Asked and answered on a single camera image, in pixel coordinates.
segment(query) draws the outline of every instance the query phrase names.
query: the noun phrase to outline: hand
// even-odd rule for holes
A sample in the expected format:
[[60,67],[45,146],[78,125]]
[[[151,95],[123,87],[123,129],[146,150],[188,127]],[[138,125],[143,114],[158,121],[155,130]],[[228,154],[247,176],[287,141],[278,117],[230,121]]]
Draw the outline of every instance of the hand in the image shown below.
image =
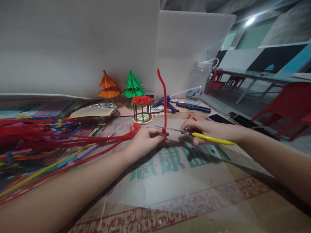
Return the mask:
[[[193,120],[186,120],[181,128],[181,130],[192,130],[194,132],[202,131],[204,135],[223,139],[227,141],[233,142],[240,142],[243,138],[245,138],[247,132],[249,131],[248,128],[237,126],[237,125],[229,125],[223,123],[217,123],[213,121],[193,121]],[[201,145],[201,144],[214,144],[207,140],[203,140],[197,137],[193,138],[194,145]]]
[[131,143],[124,149],[126,157],[130,159],[131,163],[136,162],[161,142],[169,143],[168,135],[169,133],[162,134],[162,129],[158,128],[140,129],[133,137]]

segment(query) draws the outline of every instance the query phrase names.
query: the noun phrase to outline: red pattern print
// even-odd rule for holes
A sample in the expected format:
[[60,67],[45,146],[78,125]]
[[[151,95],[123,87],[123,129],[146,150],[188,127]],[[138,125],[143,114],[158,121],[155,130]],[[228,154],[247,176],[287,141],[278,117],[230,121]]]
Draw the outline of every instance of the red pattern print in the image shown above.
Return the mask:
[[271,189],[249,176],[223,185],[103,218],[77,223],[70,233],[153,232],[235,205]]

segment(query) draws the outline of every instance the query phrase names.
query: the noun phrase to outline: red plastic chair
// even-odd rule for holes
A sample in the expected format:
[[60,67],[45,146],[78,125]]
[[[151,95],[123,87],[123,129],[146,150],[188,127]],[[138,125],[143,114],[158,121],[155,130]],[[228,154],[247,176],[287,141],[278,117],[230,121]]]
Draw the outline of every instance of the red plastic chair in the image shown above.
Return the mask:
[[240,85],[239,85],[239,87],[240,87],[242,85],[242,83],[244,82],[244,80],[245,80],[245,78],[233,76],[230,78],[228,85],[232,86],[232,84],[233,84],[232,89],[235,89],[237,87],[238,83],[240,83]]
[[211,82],[210,86],[208,87],[207,91],[205,92],[205,94],[208,94],[211,91],[213,86],[217,86],[218,87],[218,91],[216,93],[216,96],[219,96],[219,94],[221,92],[221,89],[225,85],[225,82],[215,81],[216,75],[217,75],[217,68],[215,68],[215,72],[214,72],[213,77],[211,79],[212,82]]
[[310,126],[311,126],[311,114],[307,115],[306,117],[302,118],[299,122],[291,124],[289,127],[286,127],[284,130],[278,132],[275,136],[280,137],[287,132],[289,132],[291,129],[301,127],[302,128],[295,133],[294,136],[292,136],[289,141],[294,141],[298,137],[300,137]]
[[290,83],[284,87],[280,94],[257,116],[254,121],[262,115],[273,112],[273,115],[264,123],[269,126],[281,118],[289,118],[292,124],[276,135],[280,136],[293,128],[293,125],[300,125],[301,121],[311,113],[311,83],[296,82]]
[[223,77],[223,74],[222,74],[222,73],[218,73],[218,74],[217,74],[217,80],[216,80],[216,81],[217,81],[217,82],[220,81],[222,77]]

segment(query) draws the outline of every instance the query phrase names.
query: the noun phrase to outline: bottle cap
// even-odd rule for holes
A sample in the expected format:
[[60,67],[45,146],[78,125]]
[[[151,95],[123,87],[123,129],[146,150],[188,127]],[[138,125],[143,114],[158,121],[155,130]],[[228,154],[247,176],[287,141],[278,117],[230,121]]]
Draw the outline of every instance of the bottle cap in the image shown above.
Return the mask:
[[197,63],[197,67],[198,68],[211,68],[212,67],[212,63],[211,62],[207,62],[207,61],[203,61],[203,62],[198,62]]

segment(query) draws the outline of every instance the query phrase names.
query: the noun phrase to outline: floor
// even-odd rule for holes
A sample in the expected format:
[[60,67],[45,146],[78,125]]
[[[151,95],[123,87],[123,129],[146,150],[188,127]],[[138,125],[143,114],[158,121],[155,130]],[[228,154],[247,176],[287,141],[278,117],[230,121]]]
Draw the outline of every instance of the floor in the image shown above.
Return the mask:
[[[215,97],[217,88],[212,89],[208,95],[202,95],[202,99],[209,103],[214,108],[218,109],[222,113],[235,112],[238,113],[247,119],[251,119],[257,115],[261,110],[263,110],[274,98],[277,96],[276,93],[267,94],[263,99],[258,101],[260,94],[253,94],[255,92],[264,92],[270,85],[270,83],[264,81],[257,81],[253,87],[250,89],[249,93],[244,97],[240,104],[236,105],[235,102],[242,95],[244,90],[251,83],[251,79],[246,79],[244,83],[238,90],[232,90],[231,87],[223,89],[219,97]],[[271,92],[281,91],[282,88],[275,87],[272,88]],[[258,121],[255,121],[256,124],[263,126],[262,123],[269,117],[269,114],[264,115],[259,118]],[[272,124],[270,127],[266,127],[270,133],[274,134],[279,129],[282,129],[290,121],[287,119],[281,119],[280,121]],[[307,154],[311,154],[311,130],[303,134],[301,137],[296,139],[293,142],[289,142],[289,136],[293,135],[293,132],[289,132],[288,135],[281,138],[281,142],[286,145],[289,145],[293,148],[301,150]]]

